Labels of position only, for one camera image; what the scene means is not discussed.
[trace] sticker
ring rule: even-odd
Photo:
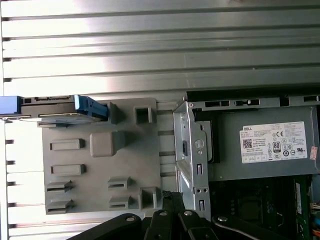
[[[300,184],[295,183],[296,212],[302,215]]]
[[[315,161],[317,159],[317,152],[318,152],[318,148],[316,146],[312,146],[310,151],[310,160]]]
[[[240,143],[243,164],[308,157],[303,121],[244,126]]]

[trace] gray plastic tab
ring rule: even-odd
[[[112,196],[108,208],[109,210],[126,210],[129,209],[130,201],[130,196]]]
[[[54,140],[50,143],[50,150],[77,150],[84,147],[82,139]]]
[[[90,135],[90,154],[94,158],[112,157],[125,145],[123,131],[96,132]]]
[[[114,176],[108,181],[108,190],[127,190],[129,185],[129,177]]]
[[[156,209],[159,206],[160,194],[156,187],[142,187],[138,196],[139,209]]]
[[[70,181],[51,182],[46,186],[46,191],[50,193],[66,193],[71,189]]]
[[[47,214],[66,214],[73,206],[72,200],[54,201],[47,207]]]
[[[57,177],[81,175],[86,171],[84,164],[51,166],[51,174]]]

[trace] metal bracket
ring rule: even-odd
[[[184,102],[173,113],[179,191],[187,209],[210,220],[207,139],[211,133],[195,122],[193,107],[192,102]]]

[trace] metal side panel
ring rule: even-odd
[[[164,190],[176,190],[172,109],[186,90],[320,82],[318,0],[0,4],[0,95],[155,98]],[[45,215],[41,129],[24,124],[0,129],[2,238],[64,240],[114,217]]]

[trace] metal frame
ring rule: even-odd
[[[185,101],[173,113],[178,190],[187,209],[210,220],[207,139],[211,134],[195,122],[193,107]]]
[[[2,8],[0,7],[0,19],[2,18]],[[0,25],[0,96],[4,96],[4,65],[3,65],[3,38],[2,24]],[[6,129],[5,121],[0,122],[0,238],[9,239],[9,219],[8,219],[8,188],[7,188],[7,154],[6,154]]]

